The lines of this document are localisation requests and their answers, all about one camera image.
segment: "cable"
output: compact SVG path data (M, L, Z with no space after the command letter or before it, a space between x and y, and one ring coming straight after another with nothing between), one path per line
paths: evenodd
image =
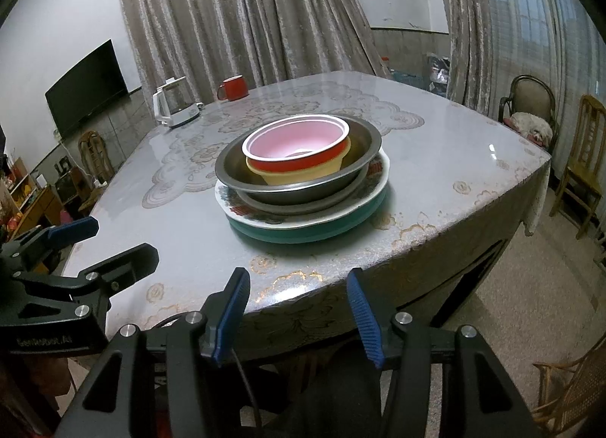
M66 147L65 144L63 144L63 140L59 141L59 144L61 144L63 146L63 149L65 149L67 155L72 159L72 163L75 164L75 166L77 166L83 173L84 175L86 175L87 177L90 177L92 179L94 179L95 177L93 177L90 173L88 173L86 170L84 170L83 167L81 167L80 165L78 165L78 162L76 160L74 160L74 157L72 156L72 154L70 153L69 149Z
M250 387L250 383L246 378L246 374L244 373L244 368L240 362L240 359L237 358L236 352L231 349L231 355L236 361L237 370L240 372L240 376L242 377L242 382L244 387L246 388L246 392L248 394L248 398L250 399L250 405L253 408L253 414L255 416L255 429L257 438L263 436L263 424L261 423L261 413L259 412L259 406L257 404L257 400L255 399L255 395L253 394L253 389Z
M171 315L170 317L167 317L164 320L158 322L152 328L157 329L158 327L164 327L165 325L169 324L170 322L174 322L176 319L178 319L179 317L181 317L187 313L188 313L187 311L182 311L181 313L175 313L174 315Z

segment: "plate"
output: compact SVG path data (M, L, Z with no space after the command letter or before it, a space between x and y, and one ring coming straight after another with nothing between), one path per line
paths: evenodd
M239 232L245 234L246 236L250 236L251 238L255 238L256 240L261 240L262 242L289 244L318 242L320 240L331 238L332 236L337 236L338 234L344 233L347 230L358 226L379 208L383 202L383 199L385 199L386 194L387 187L385 187L378 196L363 205L361 208L356 209L351 214L339 219L335 219L329 223L313 224L312 226L307 226L306 228L255 228L253 226L248 226L247 224L234 221L231 218L229 218L229 223L231 224L231 227L237 229Z
M347 187L339 190L337 193L332 194L331 196L324 197L320 200L313 200L312 202L307 202L304 204L293 204L293 205L276 205L276 204L265 204L263 202L259 202L258 200L250 197L246 192L242 192L241 190L236 190L237 195L242 199L246 204L251 206L253 209L258 209L259 211L269 212L270 214L277 215L301 215L301 214L310 214L311 212L322 211L323 209L328 209L329 207L345 200L347 196L353 193L356 188L364 180L366 173L369 170L368 165L364 165L358 173L358 176L353 179Z
M359 187L345 200L323 211L301 215L278 215L259 211L246 204L235 190L221 181L217 181L214 187L214 198L229 219L247 226L276 230L306 228L345 217L366 205L385 188L388 176L389 158L381 148L379 154L370 161L369 169Z

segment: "table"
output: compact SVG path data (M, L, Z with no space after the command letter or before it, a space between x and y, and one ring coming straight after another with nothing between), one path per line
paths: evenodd
M373 122L391 161L387 198L353 230L273 245L231 229L214 199L213 165L244 131L297 113ZM279 354L351 331L344 278L353 267L394 307L439 325L498 260L521 221L534 231L550 156L468 108L395 81L334 72L207 105L177 129L151 130L99 199L99 233L77 244L64 275L148 242L156 272L112 298L107 334L150 328L198 309L246 267L251 293L236 341L244 358Z

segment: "stainless steel bowl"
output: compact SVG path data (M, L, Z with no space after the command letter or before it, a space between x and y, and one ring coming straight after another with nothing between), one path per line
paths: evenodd
M346 187L356 172L376 156L381 147L381 134L377 128L361 118L336 115L349 124L351 149L343 158L341 169L322 178L290 185L267 185L263 178L246 166L242 143L256 130L242 134L230 142L214 164L217 178L235 190L266 204L293 205L320 200Z

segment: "teal dish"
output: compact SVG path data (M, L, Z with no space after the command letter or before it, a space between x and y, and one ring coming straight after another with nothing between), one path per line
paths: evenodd
M248 224L234 221L230 217L228 217L228 220L231 227L237 229L240 233L262 242L289 244L318 242L344 233L368 219L379 208L386 194L387 187L369 203L345 217L340 217L329 223L314 224L298 229L255 228Z

